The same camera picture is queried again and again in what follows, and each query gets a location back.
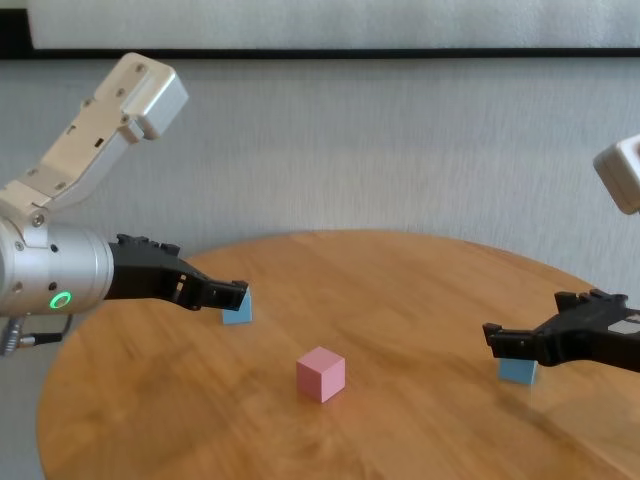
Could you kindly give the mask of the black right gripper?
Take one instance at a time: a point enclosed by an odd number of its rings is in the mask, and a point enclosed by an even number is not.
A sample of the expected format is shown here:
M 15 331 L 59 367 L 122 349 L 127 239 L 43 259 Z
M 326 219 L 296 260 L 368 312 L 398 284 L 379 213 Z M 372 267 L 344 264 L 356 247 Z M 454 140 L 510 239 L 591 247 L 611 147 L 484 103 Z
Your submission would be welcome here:
M 627 295 L 560 291 L 554 300 L 558 313 L 536 329 L 485 323 L 482 330 L 493 356 L 537 360 L 545 367 L 592 361 L 639 371 L 639 311 L 626 305 Z

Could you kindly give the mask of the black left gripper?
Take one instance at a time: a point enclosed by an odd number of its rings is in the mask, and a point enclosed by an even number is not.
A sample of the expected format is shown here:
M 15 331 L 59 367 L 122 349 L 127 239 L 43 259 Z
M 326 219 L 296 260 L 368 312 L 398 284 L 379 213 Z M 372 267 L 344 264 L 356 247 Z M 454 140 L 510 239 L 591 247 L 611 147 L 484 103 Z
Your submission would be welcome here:
M 109 244 L 114 271 L 106 300 L 159 299 L 188 310 L 238 311 L 249 290 L 245 281 L 210 281 L 178 256 L 178 245 L 128 234 L 116 239 Z

